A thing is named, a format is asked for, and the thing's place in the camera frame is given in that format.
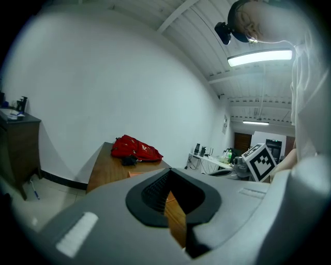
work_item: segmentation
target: door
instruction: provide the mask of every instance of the door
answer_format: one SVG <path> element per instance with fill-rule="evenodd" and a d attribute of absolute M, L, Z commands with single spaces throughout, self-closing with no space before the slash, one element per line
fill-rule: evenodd
<path fill-rule="evenodd" d="M 238 132 L 235 132 L 234 148 L 244 153 L 250 148 L 251 140 L 252 140 L 252 135 L 240 134 Z"/>

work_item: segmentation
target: white cloth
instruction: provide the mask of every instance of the white cloth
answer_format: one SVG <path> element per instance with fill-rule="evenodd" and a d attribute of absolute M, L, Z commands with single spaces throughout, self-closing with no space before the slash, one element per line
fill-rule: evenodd
<path fill-rule="evenodd" d="M 329 63 L 323 43 L 307 30 L 305 42 L 296 46 L 292 71 L 292 124 L 295 125 L 298 160 L 328 152 Z"/>

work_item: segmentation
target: white desk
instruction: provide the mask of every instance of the white desk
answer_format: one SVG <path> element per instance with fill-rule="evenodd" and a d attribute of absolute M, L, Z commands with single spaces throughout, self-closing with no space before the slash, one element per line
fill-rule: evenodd
<path fill-rule="evenodd" d="M 230 168 L 232 168 L 229 164 L 222 163 L 222 162 L 218 161 L 218 160 L 215 159 L 215 158 L 208 158 L 208 157 L 206 157 L 206 156 L 202 157 L 202 156 L 200 156 L 200 155 L 194 155 L 193 153 L 189 153 L 189 154 L 190 154 L 191 156 L 197 157 L 198 159 L 206 160 L 206 161 L 208 161 L 208 162 L 210 162 L 210 163 L 216 164 L 216 165 L 218 165 L 218 166 L 221 167 L 221 168 L 225 168 L 225 169 L 230 169 Z"/>

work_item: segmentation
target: black baseboard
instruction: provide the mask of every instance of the black baseboard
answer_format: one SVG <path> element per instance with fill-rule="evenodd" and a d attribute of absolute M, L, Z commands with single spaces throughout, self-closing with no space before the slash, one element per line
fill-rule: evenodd
<path fill-rule="evenodd" d="M 82 189 L 82 190 L 87 190 L 87 184 L 85 183 L 80 183 L 77 181 L 72 181 L 64 178 L 60 178 L 59 176 L 53 175 L 51 173 L 48 173 L 46 171 L 41 170 L 42 176 L 50 181 L 56 182 L 61 185 L 65 185 L 70 188 L 77 188 L 77 189 Z"/>

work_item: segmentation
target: fluorescent light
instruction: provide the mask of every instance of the fluorescent light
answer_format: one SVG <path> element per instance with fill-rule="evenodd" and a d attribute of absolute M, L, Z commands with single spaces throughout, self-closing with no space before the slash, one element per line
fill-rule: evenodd
<path fill-rule="evenodd" d="M 246 53 L 239 56 L 232 56 L 228 58 L 228 62 L 231 67 L 248 64 L 248 63 L 256 63 L 262 61 L 272 61 L 272 60 L 290 60 L 292 59 L 292 51 L 289 49 L 282 50 L 269 50 L 269 51 L 261 51 L 255 53 Z"/>
<path fill-rule="evenodd" d="M 269 122 L 248 122 L 248 121 L 243 121 L 245 124 L 257 124 L 257 125 L 269 125 Z"/>

